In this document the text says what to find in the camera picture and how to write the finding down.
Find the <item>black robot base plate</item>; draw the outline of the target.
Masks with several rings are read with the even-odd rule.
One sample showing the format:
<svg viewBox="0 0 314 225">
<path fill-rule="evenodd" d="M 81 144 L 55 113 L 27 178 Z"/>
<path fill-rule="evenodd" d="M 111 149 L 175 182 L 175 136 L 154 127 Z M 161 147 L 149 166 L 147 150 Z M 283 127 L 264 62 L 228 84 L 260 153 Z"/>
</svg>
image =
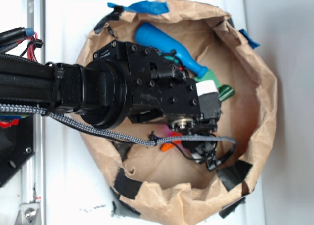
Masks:
<svg viewBox="0 0 314 225">
<path fill-rule="evenodd" d="M 2 121 L 0 123 L 0 186 L 5 186 L 33 154 L 33 118 Z"/>
</svg>

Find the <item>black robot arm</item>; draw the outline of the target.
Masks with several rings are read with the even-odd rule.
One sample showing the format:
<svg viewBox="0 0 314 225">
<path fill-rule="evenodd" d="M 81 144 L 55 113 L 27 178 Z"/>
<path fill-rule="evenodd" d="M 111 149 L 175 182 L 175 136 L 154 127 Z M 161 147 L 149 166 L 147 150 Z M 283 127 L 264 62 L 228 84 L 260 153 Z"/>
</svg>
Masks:
<svg viewBox="0 0 314 225">
<path fill-rule="evenodd" d="M 197 82 L 188 74 L 207 69 L 175 46 L 142 46 L 112 41 L 94 53 L 87 66 L 41 65 L 2 53 L 0 56 L 0 117 L 53 117 L 85 133 L 113 139 L 108 129 L 125 119 L 132 123 L 165 124 L 183 134 L 191 159 L 212 171 L 220 138 L 214 135 L 221 116 L 215 82 Z"/>
</svg>

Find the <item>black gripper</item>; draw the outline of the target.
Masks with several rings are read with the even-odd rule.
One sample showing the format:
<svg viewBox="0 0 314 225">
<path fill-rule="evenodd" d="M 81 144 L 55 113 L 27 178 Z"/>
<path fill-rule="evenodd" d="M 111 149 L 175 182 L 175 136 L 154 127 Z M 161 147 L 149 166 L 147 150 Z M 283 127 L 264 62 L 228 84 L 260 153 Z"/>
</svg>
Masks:
<svg viewBox="0 0 314 225">
<path fill-rule="evenodd" d="M 218 128 L 217 123 L 221 117 L 221 102 L 215 81 L 197 82 L 196 91 L 201 115 L 188 133 L 214 137 Z M 171 146 L 181 144 L 183 149 L 191 153 L 190 156 L 183 153 L 184 157 L 197 163 L 205 163 L 209 171 L 213 171 L 220 165 L 216 156 L 217 141 L 174 141 L 169 144 Z"/>
</svg>

